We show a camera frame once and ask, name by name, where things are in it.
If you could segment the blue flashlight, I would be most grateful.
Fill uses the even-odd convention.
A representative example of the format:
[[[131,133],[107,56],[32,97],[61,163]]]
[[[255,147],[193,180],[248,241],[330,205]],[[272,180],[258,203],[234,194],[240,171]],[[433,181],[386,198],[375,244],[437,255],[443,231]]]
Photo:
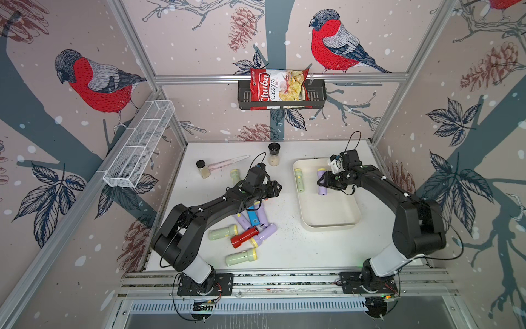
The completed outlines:
[[[248,219],[250,221],[250,224],[251,226],[259,226],[260,225],[260,220],[259,220],[259,217],[258,217],[258,214],[256,212],[256,209],[251,206],[247,209],[247,216],[248,216]]]

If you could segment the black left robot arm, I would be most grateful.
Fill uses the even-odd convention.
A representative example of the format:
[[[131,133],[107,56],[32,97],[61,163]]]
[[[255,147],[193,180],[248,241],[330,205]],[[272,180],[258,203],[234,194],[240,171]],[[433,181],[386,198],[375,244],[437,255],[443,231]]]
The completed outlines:
[[[152,238],[151,248],[170,267],[208,290],[215,281],[215,270],[199,255],[205,231],[228,216],[248,210],[255,202],[278,197],[281,190],[282,185],[272,180],[260,163],[224,195],[197,206],[174,206]]]

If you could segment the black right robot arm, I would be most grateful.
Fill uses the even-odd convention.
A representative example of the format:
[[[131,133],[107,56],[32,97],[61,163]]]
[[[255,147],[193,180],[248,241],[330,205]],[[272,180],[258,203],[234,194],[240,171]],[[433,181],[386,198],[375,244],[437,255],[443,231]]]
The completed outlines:
[[[360,282],[365,290],[379,290],[414,259],[446,247],[445,225],[436,201],[422,200],[397,186],[377,167],[362,164],[354,149],[330,156],[329,165],[330,170],[317,181],[320,187],[342,192],[349,186],[363,188],[394,213],[393,242],[362,265]]]

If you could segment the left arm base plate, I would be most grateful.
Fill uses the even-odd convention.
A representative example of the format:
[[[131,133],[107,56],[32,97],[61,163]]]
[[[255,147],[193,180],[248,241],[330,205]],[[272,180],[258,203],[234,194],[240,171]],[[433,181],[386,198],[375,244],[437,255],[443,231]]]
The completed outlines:
[[[212,272],[203,283],[195,282],[191,277],[182,274],[179,281],[175,283],[177,296],[231,296],[234,286],[234,275],[216,274]]]

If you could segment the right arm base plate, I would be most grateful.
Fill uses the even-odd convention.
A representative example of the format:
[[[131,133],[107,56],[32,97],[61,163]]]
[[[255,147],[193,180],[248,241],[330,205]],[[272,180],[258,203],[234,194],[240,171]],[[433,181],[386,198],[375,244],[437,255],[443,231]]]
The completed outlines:
[[[344,271],[338,275],[336,283],[342,288],[344,294],[399,294],[394,276],[380,278],[375,274],[362,274],[358,271]]]

